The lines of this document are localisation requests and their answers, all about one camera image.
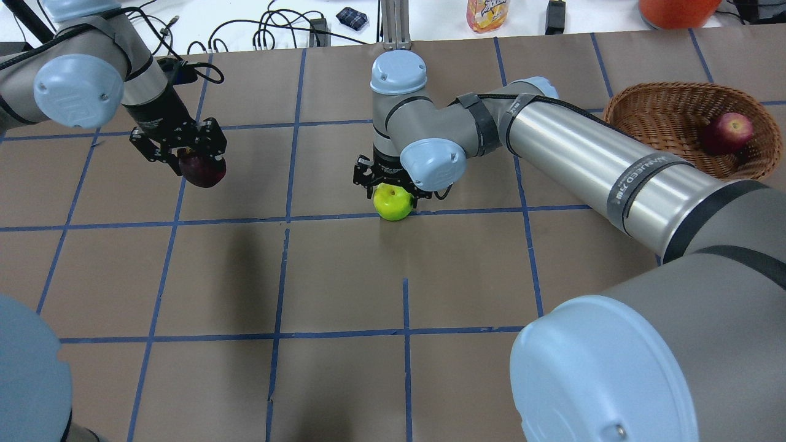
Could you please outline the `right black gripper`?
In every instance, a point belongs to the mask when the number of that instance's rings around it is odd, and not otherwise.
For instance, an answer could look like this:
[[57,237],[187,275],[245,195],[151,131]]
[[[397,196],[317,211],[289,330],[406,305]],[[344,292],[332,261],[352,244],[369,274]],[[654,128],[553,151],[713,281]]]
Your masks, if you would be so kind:
[[357,157],[352,171],[352,182],[364,188],[368,200],[373,197],[374,191],[381,184],[401,187],[416,200],[431,199],[434,196],[433,192],[415,186],[401,162],[377,153],[373,158],[365,155]]

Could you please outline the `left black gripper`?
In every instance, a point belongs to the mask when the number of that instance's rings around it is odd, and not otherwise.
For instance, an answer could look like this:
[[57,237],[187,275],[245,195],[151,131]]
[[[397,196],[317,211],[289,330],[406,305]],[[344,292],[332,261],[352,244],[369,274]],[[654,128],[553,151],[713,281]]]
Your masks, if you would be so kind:
[[216,160],[224,159],[227,138],[216,118],[197,122],[179,101],[130,106],[129,115],[136,123],[130,143],[149,162],[166,163],[176,176],[182,177],[179,149],[193,149]]

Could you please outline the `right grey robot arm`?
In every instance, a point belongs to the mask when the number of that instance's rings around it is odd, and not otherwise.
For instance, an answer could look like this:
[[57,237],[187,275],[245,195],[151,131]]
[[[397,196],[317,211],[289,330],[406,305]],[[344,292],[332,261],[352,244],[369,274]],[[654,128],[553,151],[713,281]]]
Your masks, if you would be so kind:
[[518,334],[509,378],[526,439],[783,441],[784,192],[638,142],[543,77],[444,109],[426,83],[418,54],[377,56],[377,135],[355,184],[430,198],[505,147],[662,260]]

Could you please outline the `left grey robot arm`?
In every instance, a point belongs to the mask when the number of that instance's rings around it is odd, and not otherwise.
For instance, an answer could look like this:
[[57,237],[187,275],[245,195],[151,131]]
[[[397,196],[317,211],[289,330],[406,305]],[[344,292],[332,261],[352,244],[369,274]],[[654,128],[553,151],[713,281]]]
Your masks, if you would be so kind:
[[215,118],[193,118],[175,86],[209,80],[210,63],[156,59],[116,1],[47,1],[59,28],[37,48],[2,57],[2,132],[53,121],[101,128],[118,108],[135,122],[130,143],[195,187],[227,173],[227,138]]

